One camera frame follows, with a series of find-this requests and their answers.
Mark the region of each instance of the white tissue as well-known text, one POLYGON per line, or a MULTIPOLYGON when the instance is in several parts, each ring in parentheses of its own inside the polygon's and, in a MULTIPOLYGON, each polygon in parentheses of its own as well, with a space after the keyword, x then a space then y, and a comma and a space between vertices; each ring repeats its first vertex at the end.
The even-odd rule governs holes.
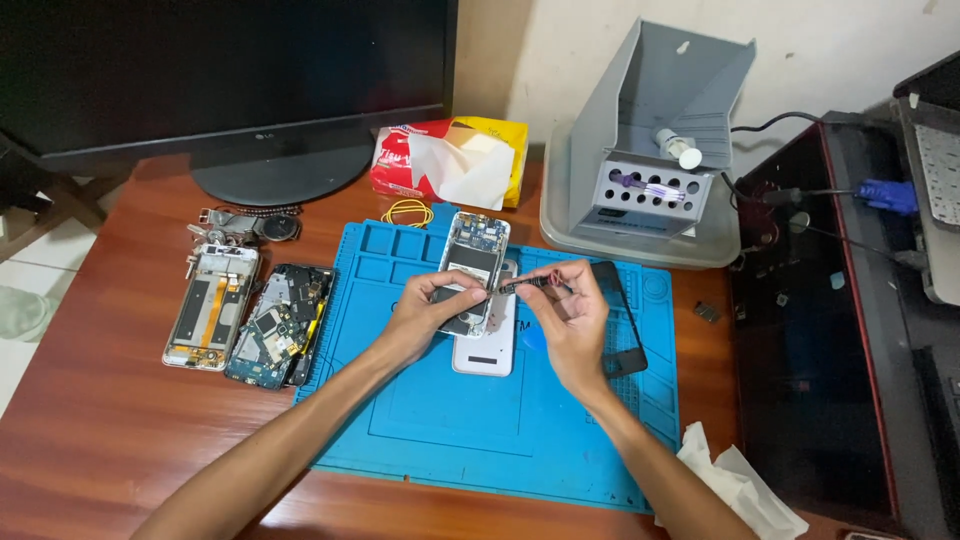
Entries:
POLYGON ((503 209, 514 149, 470 128, 450 128, 445 138, 410 134, 414 189, 426 175, 434 193, 450 203, 503 209))
MULTIPOLYGON (((684 444, 677 457, 728 504, 760 540, 793 540, 810 527, 770 491, 735 446, 710 464, 710 448, 700 422, 686 427, 684 444)), ((662 527, 659 520, 654 523, 662 527)))

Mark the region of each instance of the phone screen assembly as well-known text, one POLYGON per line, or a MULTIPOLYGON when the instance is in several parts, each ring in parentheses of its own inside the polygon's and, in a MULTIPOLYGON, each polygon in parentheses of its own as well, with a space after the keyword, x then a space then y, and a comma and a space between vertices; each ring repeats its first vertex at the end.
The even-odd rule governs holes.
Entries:
POLYGON ((217 244, 201 247, 163 363, 224 369, 259 266, 255 249, 217 244))
MULTIPOLYGON (((507 253, 510 224, 485 215, 457 212, 446 238, 440 271, 460 270, 473 276, 487 290, 498 285, 500 266, 507 253)), ((457 284, 434 291, 431 302, 442 302, 464 290, 457 284)), ((440 331, 477 339, 484 334, 490 315, 490 299, 471 307, 440 326, 440 331)))
POLYGON ((278 264, 240 330, 224 375, 271 390, 304 384, 335 275, 322 266, 278 264))
MULTIPOLYGON (((498 283, 516 277, 516 262, 504 260, 498 283)), ((487 329, 480 339, 453 339, 453 371, 506 377, 514 370, 516 295, 497 295, 490 300, 487 329)))

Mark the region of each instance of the monitor stand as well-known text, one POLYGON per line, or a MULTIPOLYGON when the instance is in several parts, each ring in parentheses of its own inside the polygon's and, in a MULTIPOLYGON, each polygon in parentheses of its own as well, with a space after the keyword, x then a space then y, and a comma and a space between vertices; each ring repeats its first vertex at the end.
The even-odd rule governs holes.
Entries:
POLYGON ((228 203, 292 205, 323 197, 356 180, 370 165, 373 146, 370 130, 262 140, 195 153, 190 169, 197 185, 228 203))

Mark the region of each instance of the monitor screen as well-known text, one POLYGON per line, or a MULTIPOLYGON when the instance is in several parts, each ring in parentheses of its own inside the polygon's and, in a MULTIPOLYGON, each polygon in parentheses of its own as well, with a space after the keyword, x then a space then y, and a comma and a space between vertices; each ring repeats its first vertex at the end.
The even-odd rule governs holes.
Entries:
POLYGON ((8 0, 0 131, 43 156, 441 104, 447 9, 8 0))

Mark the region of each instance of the watch face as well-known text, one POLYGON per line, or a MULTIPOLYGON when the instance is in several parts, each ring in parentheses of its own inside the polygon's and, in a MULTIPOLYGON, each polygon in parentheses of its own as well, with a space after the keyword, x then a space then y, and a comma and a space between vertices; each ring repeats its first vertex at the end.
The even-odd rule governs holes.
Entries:
POLYGON ((275 215, 264 220, 263 235, 274 241, 286 240, 296 234, 299 228, 300 221, 296 217, 275 215))

